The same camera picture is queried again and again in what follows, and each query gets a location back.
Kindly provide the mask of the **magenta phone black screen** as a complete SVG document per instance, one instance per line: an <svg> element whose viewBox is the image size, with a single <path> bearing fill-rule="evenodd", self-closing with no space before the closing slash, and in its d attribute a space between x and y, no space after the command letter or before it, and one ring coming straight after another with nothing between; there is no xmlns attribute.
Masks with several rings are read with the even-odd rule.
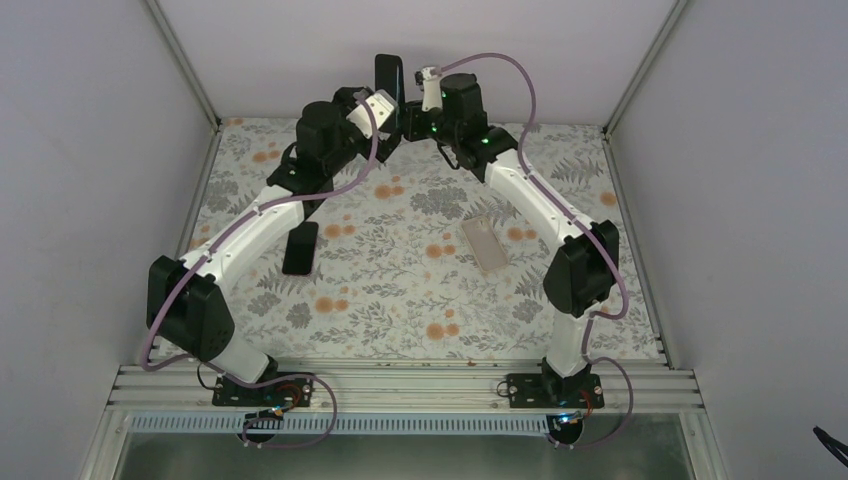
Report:
<svg viewBox="0 0 848 480"><path fill-rule="evenodd" d="M313 270L319 224L303 222L288 233L281 272L290 276L307 276Z"/></svg>

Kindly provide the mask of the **cream phone case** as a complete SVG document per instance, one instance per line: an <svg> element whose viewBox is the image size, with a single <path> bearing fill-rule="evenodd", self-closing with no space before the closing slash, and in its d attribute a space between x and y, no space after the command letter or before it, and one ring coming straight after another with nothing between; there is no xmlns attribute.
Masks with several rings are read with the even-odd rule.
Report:
<svg viewBox="0 0 848 480"><path fill-rule="evenodd" d="M478 216L464 220L460 229L482 272L488 273L508 265L508 256L487 217Z"/></svg>

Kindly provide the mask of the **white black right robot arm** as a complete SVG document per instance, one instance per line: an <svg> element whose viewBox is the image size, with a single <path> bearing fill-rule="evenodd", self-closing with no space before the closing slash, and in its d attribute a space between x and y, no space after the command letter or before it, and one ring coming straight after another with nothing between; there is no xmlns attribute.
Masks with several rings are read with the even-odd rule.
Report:
<svg viewBox="0 0 848 480"><path fill-rule="evenodd" d="M561 316L542 360L541 391L549 404L565 407L591 373L587 334L617 282L619 231L577 211L539 175L520 142L489 122L475 75L425 67L415 77L423 97L404 108L404 138L434 140L452 169L470 171L503 196L553 254L542 286Z"/></svg>

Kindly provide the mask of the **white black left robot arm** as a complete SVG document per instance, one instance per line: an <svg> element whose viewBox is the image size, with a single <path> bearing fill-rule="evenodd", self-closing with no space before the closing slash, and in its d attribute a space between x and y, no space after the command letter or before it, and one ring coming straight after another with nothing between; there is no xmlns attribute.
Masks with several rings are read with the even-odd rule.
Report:
<svg viewBox="0 0 848 480"><path fill-rule="evenodd" d="M330 101L307 104L296 139L281 154L257 197L222 231L178 259L162 256L150 267L148 337L140 360L152 372L153 341L162 337L238 384L255 405L270 402L278 377L270 355L238 333L228 308L233 285L264 252L296 229L321 204L362 183L376 166L381 127L394 119L396 100L384 90L339 89Z"/></svg>

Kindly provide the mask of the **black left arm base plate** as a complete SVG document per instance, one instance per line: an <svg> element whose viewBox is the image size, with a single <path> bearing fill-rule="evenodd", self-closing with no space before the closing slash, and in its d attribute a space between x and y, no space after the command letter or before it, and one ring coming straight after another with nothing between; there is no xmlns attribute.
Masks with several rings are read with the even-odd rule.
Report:
<svg viewBox="0 0 848 480"><path fill-rule="evenodd" d="M232 380L221 378L216 381L211 403L216 407L309 407L313 389L313 379L304 374L260 388L247 388Z"/></svg>

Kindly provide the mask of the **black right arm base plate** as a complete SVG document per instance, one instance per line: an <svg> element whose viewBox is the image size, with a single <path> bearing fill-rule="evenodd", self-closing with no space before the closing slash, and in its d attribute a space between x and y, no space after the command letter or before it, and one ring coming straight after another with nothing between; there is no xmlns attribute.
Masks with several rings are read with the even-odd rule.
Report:
<svg viewBox="0 0 848 480"><path fill-rule="evenodd" d="M589 374L571 393L553 393L539 373L513 373L497 383L495 392L506 398L513 409L604 408L604 390L600 377Z"/></svg>

